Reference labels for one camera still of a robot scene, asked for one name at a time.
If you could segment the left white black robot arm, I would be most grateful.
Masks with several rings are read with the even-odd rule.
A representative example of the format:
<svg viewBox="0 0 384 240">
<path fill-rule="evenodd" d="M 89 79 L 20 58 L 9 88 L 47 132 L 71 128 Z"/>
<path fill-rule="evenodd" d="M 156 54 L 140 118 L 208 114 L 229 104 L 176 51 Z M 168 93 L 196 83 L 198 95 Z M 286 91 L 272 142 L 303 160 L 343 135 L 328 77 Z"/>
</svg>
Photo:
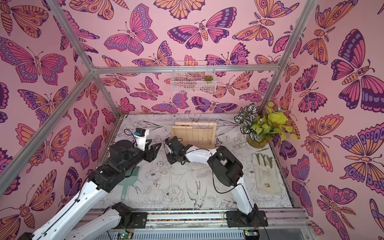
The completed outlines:
<svg viewBox="0 0 384 240">
<path fill-rule="evenodd" d="M 133 222 L 132 209 L 123 203 L 114 204 L 100 217 L 77 227 L 78 222 L 91 207 L 109 194 L 120 182 L 132 176 L 133 169 L 142 161 L 157 158 L 161 144 L 152 144 L 145 137 L 138 138 L 136 146 L 121 140 L 109 147 L 106 162 L 89 176 L 78 195 L 64 206 L 45 225 L 34 233 L 24 233 L 21 240 L 92 240 L 119 226 L 128 227 Z"/>
</svg>

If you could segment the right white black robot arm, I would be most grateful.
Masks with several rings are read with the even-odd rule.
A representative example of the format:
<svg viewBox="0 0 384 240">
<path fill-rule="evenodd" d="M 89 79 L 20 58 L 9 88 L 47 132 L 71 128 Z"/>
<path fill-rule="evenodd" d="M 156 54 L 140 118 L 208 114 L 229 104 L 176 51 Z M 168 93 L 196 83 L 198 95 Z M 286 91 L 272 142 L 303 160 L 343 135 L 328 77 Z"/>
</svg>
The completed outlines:
<svg viewBox="0 0 384 240">
<path fill-rule="evenodd" d="M 219 180 L 221 184 L 229 187 L 229 190 L 218 194 L 232 193 L 237 204 L 237 211 L 231 212 L 233 219 L 241 225 L 260 225 L 262 217 L 259 216 L 259 208 L 249 196 L 246 187 L 242 163 L 224 146 L 215 149 L 204 149 L 193 145 L 184 146 L 177 137 L 165 140 L 166 154 L 169 163 L 201 163 L 209 166 L 213 174 L 213 183 Z"/>
</svg>

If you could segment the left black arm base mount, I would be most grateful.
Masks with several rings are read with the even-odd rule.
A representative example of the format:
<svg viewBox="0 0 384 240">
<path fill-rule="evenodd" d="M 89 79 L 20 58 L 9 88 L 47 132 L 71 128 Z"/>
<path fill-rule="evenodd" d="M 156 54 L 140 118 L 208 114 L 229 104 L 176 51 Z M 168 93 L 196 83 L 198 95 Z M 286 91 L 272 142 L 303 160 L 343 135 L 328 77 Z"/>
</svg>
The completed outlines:
<svg viewBox="0 0 384 240">
<path fill-rule="evenodd" d="M 121 218 L 116 228 L 144 229 L 146 227 L 147 212 L 134 212 L 132 208 L 123 203 L 114 204 L 112 210 L 116 210 Z"/>
</svg>

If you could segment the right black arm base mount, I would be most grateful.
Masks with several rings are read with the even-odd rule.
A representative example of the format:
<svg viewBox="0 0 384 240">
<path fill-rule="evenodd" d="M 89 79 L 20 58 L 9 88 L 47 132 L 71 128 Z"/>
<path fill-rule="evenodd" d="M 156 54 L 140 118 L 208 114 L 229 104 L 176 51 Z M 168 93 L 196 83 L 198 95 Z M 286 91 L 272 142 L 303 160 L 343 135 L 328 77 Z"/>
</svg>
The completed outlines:
<svg viewBox="0 0 384 240">
<path fill-rule="evenodd" d="M 249 214 L 237 211 L 225 212 L 225 219 L 229 228 L 234 227 L 268 227 L 269 223 L 265 211 L 260 211 L 256 204 Z"/>
</svg>

